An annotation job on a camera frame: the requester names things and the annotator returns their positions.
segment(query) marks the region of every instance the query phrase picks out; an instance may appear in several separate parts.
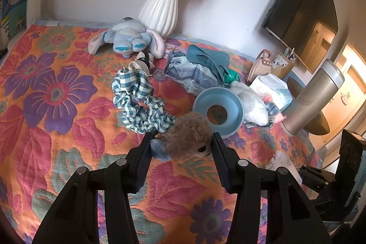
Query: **brown fluffy plush toy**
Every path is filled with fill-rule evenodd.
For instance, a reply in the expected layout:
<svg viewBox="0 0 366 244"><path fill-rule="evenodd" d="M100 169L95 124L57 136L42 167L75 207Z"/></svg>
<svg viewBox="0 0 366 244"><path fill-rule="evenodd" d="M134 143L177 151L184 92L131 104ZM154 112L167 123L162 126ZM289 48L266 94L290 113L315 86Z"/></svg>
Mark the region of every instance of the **brown fluffy plush toy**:
<svg viewBox="0 0 366 244"><path fill-rule="evenodd" d="M178 117L174 125L157 138L164 140L166 151L173 159L203 157L211 153L212 130L208 118L198 112Z"/></svg>

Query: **green and white plaid fabric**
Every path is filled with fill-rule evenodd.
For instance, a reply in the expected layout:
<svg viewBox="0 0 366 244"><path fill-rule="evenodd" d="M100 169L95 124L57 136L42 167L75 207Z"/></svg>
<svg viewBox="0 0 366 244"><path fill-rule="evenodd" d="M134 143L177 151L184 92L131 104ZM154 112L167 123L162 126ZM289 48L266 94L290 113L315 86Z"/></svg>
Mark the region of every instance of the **green and white plaid fabric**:
<svg viewBox="0 0 366 244"><path fill-rule="evenodd" d="M162 98L153 96L154 88L144 71L119 70L112 82L112 89L116 94L113 103L116 108L121 109L121 112L116 113L118 123L126 128L140 134L154 130L163 133L173 125L176 117L167 114ZM133 98L143 101L149 111L133 102Z"/></svg>

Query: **blue round bowl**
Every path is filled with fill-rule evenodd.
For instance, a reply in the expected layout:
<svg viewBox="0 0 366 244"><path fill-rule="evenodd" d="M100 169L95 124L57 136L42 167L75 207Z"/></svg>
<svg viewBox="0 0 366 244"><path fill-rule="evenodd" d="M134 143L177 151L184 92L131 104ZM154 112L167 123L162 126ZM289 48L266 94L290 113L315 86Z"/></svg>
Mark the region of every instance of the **blue round bowl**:
<svg viewBox="0 0 366 244"><path fill-rule="evenodd" d="M207 111L215 105L222 106L227 112L226 121L213 124L209 121L213 131L220 133L223 139L237 132L244 121L243 106L236 94L223 87L211 87L202 91L193 104L193 111L207 116Z"/></svg>

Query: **silver screw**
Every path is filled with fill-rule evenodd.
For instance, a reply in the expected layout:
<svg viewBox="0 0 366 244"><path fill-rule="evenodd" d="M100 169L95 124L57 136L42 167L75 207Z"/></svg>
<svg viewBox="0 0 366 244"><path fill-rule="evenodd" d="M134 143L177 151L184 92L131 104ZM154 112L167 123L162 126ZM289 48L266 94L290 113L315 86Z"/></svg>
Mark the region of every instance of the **silver screw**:
<svg viewBox="0 0 366 244"><path fill-rule="evenodd" d="M118 166L124 166L127 163L127 160L125 158L120 158L116 163Z"/></svg>
<svg viewBox="0 0 366 244"><path fill-rule="evenodd" d="M76 172L79 174L79 175L82 175L86 172L86 167L80 167L76 170Z"/></svg>
<svg viewBox="0 0 366 244"><path fill-rule="evenodd" d="M240 159L237 161L237 164L242 167L246 167L247 165L249 165L249 162L246 159Z"/></svg>
<svg viewBox="0 0 366 244"><path fill-rule="evenodd" d="M278 172L280 174L286 175L288 173L288 169L286 169L285 167L279 167Z"/></svg>

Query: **thermos lid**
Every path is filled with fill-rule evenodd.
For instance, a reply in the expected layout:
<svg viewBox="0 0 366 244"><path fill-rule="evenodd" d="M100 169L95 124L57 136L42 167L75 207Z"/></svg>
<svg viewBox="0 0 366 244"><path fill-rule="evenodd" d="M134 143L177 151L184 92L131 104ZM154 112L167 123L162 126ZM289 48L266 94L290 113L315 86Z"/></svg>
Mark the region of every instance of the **thermos lid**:
<svg viewBox="0 0 366 244"><path fill-rule="evenodd" d="M325 59L320 68L332 79L338 89L342 86L344 76L331 60Z"/></svg>

